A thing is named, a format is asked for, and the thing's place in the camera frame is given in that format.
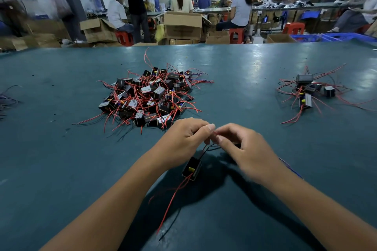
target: man in black shirt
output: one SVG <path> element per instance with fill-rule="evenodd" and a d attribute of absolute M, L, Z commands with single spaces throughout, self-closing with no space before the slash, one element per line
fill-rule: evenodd
<path fill-rule="evenodd" d="M 147 11 L 143 0 L 128 0 L 131 14 L 131 23 L 134 25 L 134 43 L 141 42 L 140 24 L 144 32 L 144 42 L 151 43 Z"/>

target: fingernail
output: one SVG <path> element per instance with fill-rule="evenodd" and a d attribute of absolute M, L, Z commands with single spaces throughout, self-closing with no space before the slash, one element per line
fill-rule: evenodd
<path fill-rule="evenodd" d="M 225 139 L 225 137 L 224 137 L 224 136 L 221 136 L 221 135 L 217 135 L 217 136 L 216 136 L 216 139 L 217 139 L 217 141 L 218 141 L 219 144 L 220 144 L 221 141 Z"/>
<path fill-rule="evenodd" d="M 214 131 L 214 129 L 216 128 L 216 126 L 212 123 L 212 124 L 208 124 L 207 127 L 210 129 L 210 131 Z"/>

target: red plastic stool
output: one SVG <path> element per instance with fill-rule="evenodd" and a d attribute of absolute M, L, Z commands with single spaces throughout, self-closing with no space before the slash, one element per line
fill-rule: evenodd
<path fill-rule="evenodd" d="M 304 34 L 305 24 L 300 22 L 285 24 L 283 34 L 299 35 Z"/>
<path fill-rule="evenodd" d="M 371 25 L 372 25 L 372 24 L 366 24 L 366 25 L 360 27 L 360 28 L 356 31 L 356 33 L 365 34 L 365 32 L 370 28 Z"/>
<path fill-rule="evenodd" d="M 132 38 L 131 33 L 116 31 L 115 35 L 118 42 L 123 46 L 131 47 L 134 44 L 134 39 Z"/>
<path fill-rule="evenodd" d="M 242 44 L 242 42 L 243 42 L 243 31 L 244 31 L 244 28 L 229 29 L 230 43 L 231 44 Z M 233 40 L 233 35 L 235 33 L 238 35 L 237 40 Z"/>

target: white shirt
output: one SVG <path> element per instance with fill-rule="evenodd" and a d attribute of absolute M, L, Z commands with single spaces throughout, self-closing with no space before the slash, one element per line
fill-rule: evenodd
<path fill-rule="evenodd" d="M 368 10 L 368 11 L 377 10 L 377 0 L 365 0 L 364 10 Z M 377 14 L 363 13 L 363 16 L 369 24 L 372 24 L 374 22 L 373 18 L 376 17 Z"/>
<path fill-rule="evenodd" d="M 109 6 L 107 8 L 107 17 L 109 19 L 109 22 L 113 24 L 115 28 L 122 27 L 124 25 L 122 19 L 127 19 L 123 5 L 116 0 L 109 1 Z"/>
<path fill-rule="evenodd" d="M 246 26 L 249 23 L 251 5 L 247 5 L 245 0 L 232 0 L 230 7 L 236 8 L 236 14 L 232 19 L 232 23 L 238 26 Z"/>
<path fill-rule="evenodd" d="M 175 11 L 175 12 L 190 13 L 190 10 L 194 10 L 194 6 L 192 5 L 192 0 L 183 0 L 182 9 L 179 9 L 178 1 L 172 0 L 170 2 L 170 10 Z"/>

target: woman with ponytail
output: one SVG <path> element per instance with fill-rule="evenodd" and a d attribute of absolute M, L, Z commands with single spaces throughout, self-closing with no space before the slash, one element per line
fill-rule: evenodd
<path fill-rule="evenodd" d="M 170 10 L 175 12 L 193 13 L 194 6 L 192 0 L 172 0 Z"/>
<path fill-rule="evenodd" d="M 253 7 L 252 0 L 232 0 L 230 20 L 216 24 L 216 31 L 245 28 Z"/>

